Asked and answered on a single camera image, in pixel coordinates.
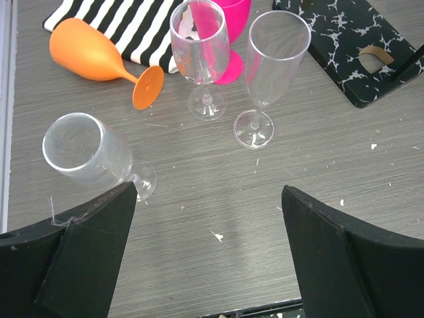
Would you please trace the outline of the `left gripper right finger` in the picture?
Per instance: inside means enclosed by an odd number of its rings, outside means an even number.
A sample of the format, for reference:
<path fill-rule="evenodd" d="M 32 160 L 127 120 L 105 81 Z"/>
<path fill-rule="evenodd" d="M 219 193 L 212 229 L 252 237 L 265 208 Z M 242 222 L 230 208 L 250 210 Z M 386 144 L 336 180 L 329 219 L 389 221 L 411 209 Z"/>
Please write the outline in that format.
<path fill-rule="evenodd" d="M 423 240 L 288 185 L 282 211 L 306 317 L 423 316 Z"/>

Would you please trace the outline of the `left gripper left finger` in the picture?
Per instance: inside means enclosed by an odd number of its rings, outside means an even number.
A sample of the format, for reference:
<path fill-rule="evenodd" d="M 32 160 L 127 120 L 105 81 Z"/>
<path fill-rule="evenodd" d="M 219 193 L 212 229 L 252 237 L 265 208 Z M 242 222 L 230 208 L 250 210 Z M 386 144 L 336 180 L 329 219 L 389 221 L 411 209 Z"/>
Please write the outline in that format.
<path fill-rule="evenodd" d="M 124 182 L 1 235 L 2 317 L 107 317 L 137 190 Z"/>

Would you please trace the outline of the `gold wine glass rack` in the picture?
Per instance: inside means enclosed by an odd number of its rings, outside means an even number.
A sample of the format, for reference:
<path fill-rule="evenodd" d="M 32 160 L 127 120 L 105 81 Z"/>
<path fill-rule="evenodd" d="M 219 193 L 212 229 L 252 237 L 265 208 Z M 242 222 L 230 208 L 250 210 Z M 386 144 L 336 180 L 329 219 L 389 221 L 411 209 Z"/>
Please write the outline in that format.
<path fill-rule="evenodd" d="M 307 22 L 309 53 L 356 108 L 423 73 L 419 59 L 394 77 L 415 49 L 367 1 L 274 1 L 272 9 L 290 11 Z"/>

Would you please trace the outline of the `clear champagne flute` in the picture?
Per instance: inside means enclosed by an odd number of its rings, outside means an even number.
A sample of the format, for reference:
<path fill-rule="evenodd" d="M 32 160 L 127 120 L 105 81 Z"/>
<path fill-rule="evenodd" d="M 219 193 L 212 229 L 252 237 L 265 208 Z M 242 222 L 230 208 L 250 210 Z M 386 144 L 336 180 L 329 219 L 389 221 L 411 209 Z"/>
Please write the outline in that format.
<path fill-rule="evenodd" d="M 244 74 L 254 109 L 240 113 L 233 123 L 235 140 L 250 149 L 264 148 L 274 135 L 265 108 L 290 88 L 311 44 L 309 25 L 289 11 L 268 11 L 248 30 Z"/>

